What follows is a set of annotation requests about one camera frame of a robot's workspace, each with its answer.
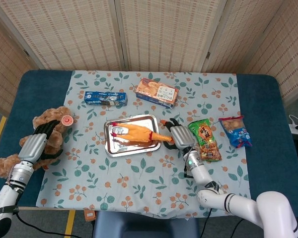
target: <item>rubber chicken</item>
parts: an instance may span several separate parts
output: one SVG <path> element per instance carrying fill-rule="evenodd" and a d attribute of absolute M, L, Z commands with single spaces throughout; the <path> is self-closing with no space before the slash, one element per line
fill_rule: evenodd
<path fill-rule="evenodd" d="M 121 126 L 128 129 L 128 133 L 124 135 L 119 135 L 116 133 L 111 133 L 114 137 L 119 137 L 128 141 L 140 141 L 140 142 L 150 142 L 153 140 L 173 142 L 171 136 L 160 135 L 148 129 L 145 126 L 132 125 L 132 124 L 122 124 L 122 123 L 111 123 L 113 126 Z"/>

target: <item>green snack bag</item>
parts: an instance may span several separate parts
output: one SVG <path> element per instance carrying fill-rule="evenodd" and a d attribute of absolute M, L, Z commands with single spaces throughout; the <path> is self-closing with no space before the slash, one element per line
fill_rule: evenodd
<path fill-rule="evenodd" d="M 200 156 L 202 160 L 222 160 L 218 144 L 212 134 L 209 119 L 198 120 L 188 125 L 189 130 L 195 135 L 200 145 Z"/>

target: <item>robotic arm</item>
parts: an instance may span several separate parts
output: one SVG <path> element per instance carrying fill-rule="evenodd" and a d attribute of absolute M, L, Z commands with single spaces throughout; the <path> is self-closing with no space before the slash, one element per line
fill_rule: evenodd
<path fill-rule="evenodd" d="M 165 126 L 172 134 L 175 146 L 164 142 L 169 149 L 179 149 L 185 160 L 184 173 L 192 173 L 198 185 L 204 189 L 198 192 L 198 200 L 205 208 L 225 210 L 244 218 L 264 230 L 266 238 L 297 238 L 298 225 L 288 199 L 281 193 L 268 191 L 261 193 L 256 202 L 236 195 L 224 194 L 222 188 L 211 178 L 198 151 L 193 146 L 194 138 L 187 127 L 170 119 Z"/>
<path fill-rule="evenodd" d="M 8 233 L 12 216 L 19 211 L 17 203 L 33 174 L 33 165 L 40 159 L 57 158 L 62 153 L 62 150 L 55 155 L 44 153 L 47 140 L 59 123 L 53 120 L 38 126 L 22 147 L 18 155 L 21 162 L 11 169 L 0 191 L 0 238 Z"/>

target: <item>cracker box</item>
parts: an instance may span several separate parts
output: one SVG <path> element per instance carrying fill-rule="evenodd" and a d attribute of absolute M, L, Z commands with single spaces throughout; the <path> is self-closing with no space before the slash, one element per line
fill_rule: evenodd
<path fill-rule="evenodd" d="M 136 97 L 162 105 L 168 109 L 173 108 L 179 89 L 147 78 L 141 78 L 136 89 Z"/>
<path fill-rule="evenodd" d="M 84 101 L 87 105 L 125 106 L 127 105 L 127 94 L 87 91 L 85 92 Z"/>

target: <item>silver tray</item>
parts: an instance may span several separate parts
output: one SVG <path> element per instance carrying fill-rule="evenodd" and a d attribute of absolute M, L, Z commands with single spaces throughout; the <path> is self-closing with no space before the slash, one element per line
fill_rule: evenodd
<path fill-rule="evenodd" d="M 128 129 L 124 127 L 111 125 L 112 122 L 141 125 L 149 128 L 153 132 L 159 133 L 158 124 L 155 116 L 153 115 L 138 115 L 130 118 L 109 120 L 104 124 L 105 132 L 105 150 L 110 157 L 119 157 L 132 155 L 137 153 L 154 151 L 160 148 L 160 141 L 151 142 L 131 142 L 122 138 L 113 137 L 112 132 L 116 134 L 126 134 Z"/>

